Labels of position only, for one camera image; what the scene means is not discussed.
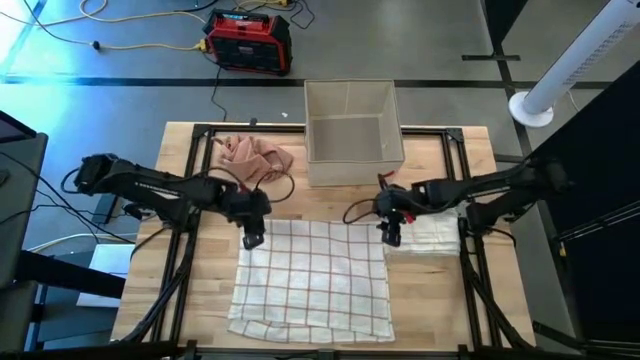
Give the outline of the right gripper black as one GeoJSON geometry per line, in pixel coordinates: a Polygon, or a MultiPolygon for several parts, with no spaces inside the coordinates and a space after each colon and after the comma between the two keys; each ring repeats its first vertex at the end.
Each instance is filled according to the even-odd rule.
{"type": "Polygon", "coordinates": [[[401,224],[415,221],[417,216],[425,214],[425,208],[417,201],[412,191],[396,184],[383,184],[375,196],[375,214],[391,224],[381,223],[381,241],[386,245],[401,245],[401,224]]]}

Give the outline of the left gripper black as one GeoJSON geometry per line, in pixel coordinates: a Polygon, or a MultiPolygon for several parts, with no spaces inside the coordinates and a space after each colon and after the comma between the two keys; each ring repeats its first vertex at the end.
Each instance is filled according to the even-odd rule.
{"type": "Polygon", "coordinates": [[[231,183],[222,188],[222,214],[247,232],[242,239],[244,248],[252,250],[262,245],[265,241],[264,217],[272,211],[266,193],[259,189],[241,190],[231,183]]]}

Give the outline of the white towel grey plaid lines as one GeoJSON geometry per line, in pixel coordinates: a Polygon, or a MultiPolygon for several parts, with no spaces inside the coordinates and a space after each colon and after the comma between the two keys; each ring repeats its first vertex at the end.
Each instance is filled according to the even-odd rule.
{"type": "Polygon", "coordinates": [[[403,224],[400,246],[386,245],[384,253],[456,256],[460,252],[460,243],[458,212],[449,209],[437,214],[418,216],[411,224],[403,224]]]}

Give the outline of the white towel red check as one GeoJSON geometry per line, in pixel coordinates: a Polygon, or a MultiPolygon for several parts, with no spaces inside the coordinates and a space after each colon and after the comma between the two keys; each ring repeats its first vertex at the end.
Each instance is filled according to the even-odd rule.
{"type": "Polygon", "coordinates": [[[241,248],[231,333],[279,343],[395,339],[388,270],[372,223],[270,220],[264,242],[241,248]]]}

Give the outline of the pink towel white stripes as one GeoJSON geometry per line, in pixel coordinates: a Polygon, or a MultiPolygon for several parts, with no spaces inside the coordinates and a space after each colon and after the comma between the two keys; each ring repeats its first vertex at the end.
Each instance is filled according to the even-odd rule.
{"type": "Polygon", "coordinates": [[[292,154],[263,138],[231,135],[214,141],[220,146],[219,163],[243,182],[273,182],[294,162],[292,154]]]}

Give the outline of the beige fabric storage box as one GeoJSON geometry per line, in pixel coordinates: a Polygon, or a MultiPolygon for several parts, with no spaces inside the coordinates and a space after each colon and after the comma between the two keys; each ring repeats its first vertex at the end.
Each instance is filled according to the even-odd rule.
{"type": "Polygon", "coordinates": [[[379,174],[403,165],[392,80],[307,80],[304,95],[311,186],[374,185],[379,174]]]}

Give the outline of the white flat panel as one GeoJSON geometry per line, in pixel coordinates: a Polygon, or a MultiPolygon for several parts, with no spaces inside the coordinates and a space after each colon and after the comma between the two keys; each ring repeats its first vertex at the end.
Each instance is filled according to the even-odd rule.
{"type": "MultiPolygon", "coordinates": [[[[97,245],[89,268],[126,279],[130,269],[132,244],[97,245]]],[[[80,307],[118,308],[120,300],[100,295],[80,293],[76,302],[80,307]]]]}

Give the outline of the black power brick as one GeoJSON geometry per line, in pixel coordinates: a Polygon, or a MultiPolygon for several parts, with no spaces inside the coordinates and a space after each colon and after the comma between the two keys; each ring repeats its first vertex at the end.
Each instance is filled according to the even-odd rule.
{"type": "Polygon", "coordinates": [[[98,225],[106,225],[115,218],[114,211],[118,204],[118,197],[113,194],[103,194],[92,215],[92,221],[98,225]]]}

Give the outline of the red black power station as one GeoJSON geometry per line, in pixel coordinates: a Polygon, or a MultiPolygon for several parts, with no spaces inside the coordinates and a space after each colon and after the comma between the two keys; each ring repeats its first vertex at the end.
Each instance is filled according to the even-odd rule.
{"type": "Polygon", "coordinates": [[[289,27],[282,16],[214,9],[203,28],[204,51],[227,70],[285,76],[293,60],[289,27]]]}

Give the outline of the black partition screen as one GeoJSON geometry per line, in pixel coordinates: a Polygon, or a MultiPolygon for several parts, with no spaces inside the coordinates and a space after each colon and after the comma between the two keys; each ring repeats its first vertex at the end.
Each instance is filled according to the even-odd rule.
{"type": "Polygon", "coordinates": [[[579,331],[640,343],[640,61],[532,155],[559,161],[571,183],[546,206],[579,331]]]}

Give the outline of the black side desk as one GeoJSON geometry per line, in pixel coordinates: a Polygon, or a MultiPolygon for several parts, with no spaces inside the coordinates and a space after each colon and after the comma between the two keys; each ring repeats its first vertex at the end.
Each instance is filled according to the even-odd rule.
{"type": "Polygon", "coordinates": [[[0,110],[0,353],[24,349],[41,285],[119,298],[120,277],[22,248],[48,137],[0,110]]]}

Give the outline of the black floor stand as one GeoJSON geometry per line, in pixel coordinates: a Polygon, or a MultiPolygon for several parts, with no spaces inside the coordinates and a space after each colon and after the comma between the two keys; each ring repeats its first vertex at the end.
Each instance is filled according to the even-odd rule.
{"type": "Polygon", "coordinates": [[[491,44],[490,54],[465,54],[463,61],[494,62],[498,66],[501,80],[511,82],[509,62],[521,60],[519,55],[504,52],[502,43],[509,34],[529,0],[479,0],[491,44]]]}

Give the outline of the white tower fan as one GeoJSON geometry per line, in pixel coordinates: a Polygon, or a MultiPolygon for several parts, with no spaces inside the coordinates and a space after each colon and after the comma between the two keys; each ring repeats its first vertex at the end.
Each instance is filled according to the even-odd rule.
{"type": "Polygon", "coordinates": [[[528,92],[517,92],[508,108],[531,128],[549,125],[554,105],[638,23],[640,0],[610,0],[528,92]]]}

